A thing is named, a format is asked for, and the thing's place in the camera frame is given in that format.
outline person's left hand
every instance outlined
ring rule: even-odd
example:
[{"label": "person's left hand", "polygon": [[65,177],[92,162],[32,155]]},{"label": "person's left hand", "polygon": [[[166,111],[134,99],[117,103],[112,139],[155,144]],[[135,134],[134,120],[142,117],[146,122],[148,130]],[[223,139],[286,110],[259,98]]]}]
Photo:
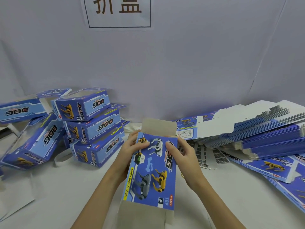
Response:
[{"label": "person's left hand", "polygon": [[116,159],[109,168],[112,172],[112,177],[113,175],[116,177],[117,185],[126,179],[132,155],[139,149],[149,146],[149,142],[136,143],[138,132],[140,131],[137,130],[129,134],[127,141],[124,142]]}]

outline chinese character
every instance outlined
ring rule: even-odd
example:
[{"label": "chinese character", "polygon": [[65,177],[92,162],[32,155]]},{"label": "chinese character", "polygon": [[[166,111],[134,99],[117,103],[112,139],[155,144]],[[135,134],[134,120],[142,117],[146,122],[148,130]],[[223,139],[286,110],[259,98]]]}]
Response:
[{"label": "chinese character", "polygon": [[[123,0],[123,2],[137,2],[137,0]],[[122,11],[120,13],[142,13],[139,10],[139,4],[122,4]]]},{"label": "chinese character", "polygon": [[[97,14],[101,13],[101,7],[100,7],[100,2],[101,0],[95,0],[93,3],[96,4],[97,3],[97,7],[98,7],[98,11],[96,12]],[[106,10],[106,0],[103,0],[104,2],[104,7],[103,7],[103,11],[102,11],[102,14],[105,13],[105,10]],[[109,0],[109,7],[110,7],[110,14],[113,14],[112,13],[112,1]]]}]

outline hand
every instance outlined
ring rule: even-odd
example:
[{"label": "hand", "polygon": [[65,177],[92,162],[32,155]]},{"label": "hand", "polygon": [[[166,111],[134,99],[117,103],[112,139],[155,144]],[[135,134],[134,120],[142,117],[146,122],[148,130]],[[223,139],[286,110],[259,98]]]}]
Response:
[{"label": "hand", "polygon": [[205,181],[205,177],[200,169],[199,162],[195,150],[186,140],[178,137],[178,143],[184,149],[184,154],[166,142],[166,148],[173,155],[181,173],[183,174],[187,185],[195,192],[200,188],[200,185]]},{"label": "hand", "polygon": [[116,177],[115,180],[118,185],[127,177],[132,155],[139,149],[144,149],[149,146],[149,142],[136,143],[138,132],[140,131],[141,130],[137,130],[129,134],[128,139],[122,145],[120,152],[109,168],[112,175]]}]

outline white robot dog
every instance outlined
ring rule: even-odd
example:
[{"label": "white robot dog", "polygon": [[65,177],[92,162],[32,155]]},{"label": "white robot dog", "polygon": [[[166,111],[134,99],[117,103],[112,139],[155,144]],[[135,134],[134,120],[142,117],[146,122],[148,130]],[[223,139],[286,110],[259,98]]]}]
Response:
[{"label": "white robot dog", "polygon": [[153,144],[155,141],[157,142],[157,145],[151,146],[150,148],[148,148],[148,150],[155,149],[155,151],[153,153],[151,153],[150,155],[157,154],[158,157],[161,157],[163,142],[162,142],[161,138],[156,138],[151,143]]}]

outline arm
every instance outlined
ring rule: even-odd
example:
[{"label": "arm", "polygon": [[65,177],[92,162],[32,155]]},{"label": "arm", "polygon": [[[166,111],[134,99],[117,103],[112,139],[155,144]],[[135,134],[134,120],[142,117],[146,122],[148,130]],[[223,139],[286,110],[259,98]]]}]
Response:
[{"label": "arm", "polygon": [[204,204],[215,227],[217,229],[246,229],[204,177],[194,149],[182,138],[178,137],[178,142],[183,147],[184,154],[181,154],[169,142],[166,142],[166,148],[175,158],[187,185],[198,195]]},{"label": "arm", "polygon": [[101,229],[103,227],[114,193],[127,177],[132,154],[149,146],[149,142],[135,143],[137,136],[138,131],[129,135],[71,229]]}]

